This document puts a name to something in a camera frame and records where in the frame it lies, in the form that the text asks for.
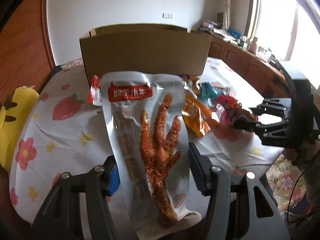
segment wooden door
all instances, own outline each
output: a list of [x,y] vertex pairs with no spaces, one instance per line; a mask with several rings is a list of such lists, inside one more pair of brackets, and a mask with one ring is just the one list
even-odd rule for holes
[[235,72],[237,72],[243,78],[245,77],[247,69],[244,68],[244,64],[247,58],[247,54],[234,45],[228,44],[222,60]]
[[211,46],[208,53],[208,57],[222,59],[224,49],[226,48],[227,43],[217,37],[212,37]]
[[21,86],[38,90],[51,71],[43,0],[23,0],[0,33],[0,102]]
[[273,75],[272,70],[250,55],[244,66],[247,69],[245,80],[262,95]]

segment tablecloth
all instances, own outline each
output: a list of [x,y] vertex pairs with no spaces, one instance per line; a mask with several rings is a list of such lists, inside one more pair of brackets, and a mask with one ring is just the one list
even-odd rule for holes
[[[263,98],[224,62],[208,58],[201,81],[228,86],[243,106],[257,106]],[[10,195],[17,213],[32,223],[52,185],[64,171],[88,172],[112,154],[102,109],[85,102],[89,86],[84,66],[65,69],[49,81],[34,105],[15,149],[10,174]],[[261,117],[275,122],[274,117]],[[217,126],[202,138],[189,132],[201,154],[234,174],[264,174],[282,148],[262,146],[254,134]],[[189,210],[206,214],[209,198],[197,191],[190,173]],[[134,239],[121,186],[108,199],[120,239]]]

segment red label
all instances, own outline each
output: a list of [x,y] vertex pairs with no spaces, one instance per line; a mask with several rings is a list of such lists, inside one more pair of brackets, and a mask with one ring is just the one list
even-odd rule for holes
[[142,86],[115,86],[111,82],[108,88],[108,98],[110,102],[142,100],[152,97],[152,88],[147,85]]

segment cabinet door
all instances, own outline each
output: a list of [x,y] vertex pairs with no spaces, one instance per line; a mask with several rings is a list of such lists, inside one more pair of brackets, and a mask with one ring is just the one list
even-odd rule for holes
[[225,41],[213,36],[208,57],[222,59],[223,50],[225,49],[226,44]]
[[272,71],[263,62],[250,55],[244,65],[247,68],[246,81],[262,95],[272,77]]
[[244,51],[241,51],[241,49],[228,44],[222,60],[240,76],[244,77],[247,70],[244,68],[246,58],[247,55]]

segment packaged chicken foot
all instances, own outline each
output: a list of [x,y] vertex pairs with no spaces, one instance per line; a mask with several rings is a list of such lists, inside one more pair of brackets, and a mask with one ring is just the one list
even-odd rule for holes
[[198,223],[201,215],[185,207],[189,162],[181,78],[113,72],[102,78],[101,94],[127,210],[138,237],[158,239]]

